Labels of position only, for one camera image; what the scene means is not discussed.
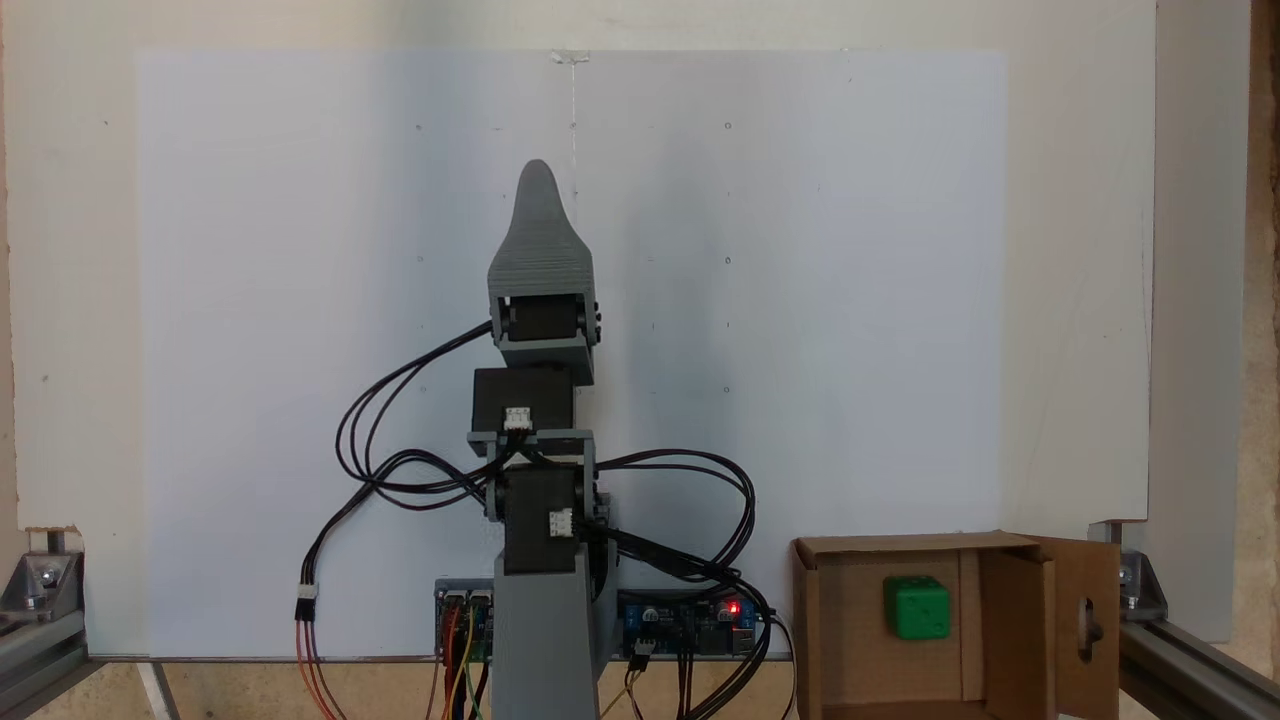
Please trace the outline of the grey fixed tapered gripper finger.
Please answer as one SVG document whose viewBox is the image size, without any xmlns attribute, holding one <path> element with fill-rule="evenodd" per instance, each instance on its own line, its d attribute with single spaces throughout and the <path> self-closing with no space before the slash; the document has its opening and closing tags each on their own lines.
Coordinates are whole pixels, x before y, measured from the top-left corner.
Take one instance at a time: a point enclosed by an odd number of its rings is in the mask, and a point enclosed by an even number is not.
<svg viewBox="0 0 1280 720">
<path fill-rule="evenodd" d="M 595 296 L 590 249 L 571 224 L 552 168 L 520 173 L 509 228 L 489 266 L 489 297 Z"/>
</svg>

